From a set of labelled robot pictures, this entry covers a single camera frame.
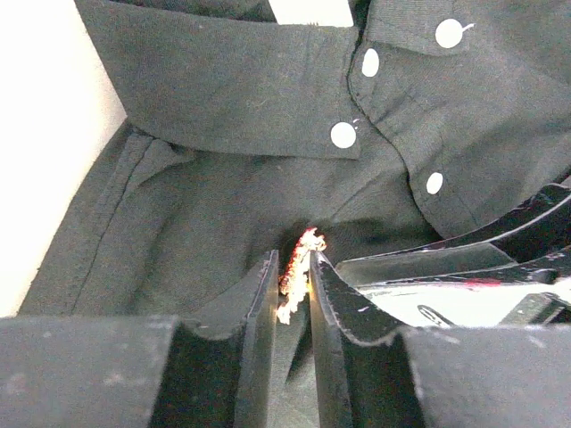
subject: white button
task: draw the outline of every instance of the white button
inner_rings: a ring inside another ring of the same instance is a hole
[[[347,149],[355,144],[357,133],[350,123],[339,122],[331,128],[331,141],[340,149]]]
[[[378,53],[375,49],[368,49],[363,57],[363,74],[368,78],[374,77],[378,72]]]
[[[445,49],[451,49],[462,41],[464,31],[472,27],[474,27],[474,24],[462,28],[462,24],[456,20],[442,21],[436,28],[436,42]]]
[[[437,194],[442,188],[444,177],[440,172],[435,172],[426,182],[426,191],[430,194]]]

